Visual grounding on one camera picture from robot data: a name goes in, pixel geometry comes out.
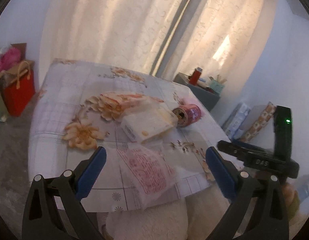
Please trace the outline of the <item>person's right hand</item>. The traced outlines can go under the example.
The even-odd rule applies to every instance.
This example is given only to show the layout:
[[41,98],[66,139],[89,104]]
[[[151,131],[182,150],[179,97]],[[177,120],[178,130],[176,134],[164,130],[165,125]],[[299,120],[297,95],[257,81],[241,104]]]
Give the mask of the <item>person's right hand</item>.
[[290,183],[285,183],[282,185],[282,194],[285,199],[288,220],[291,220],[300,207],[298,192]]

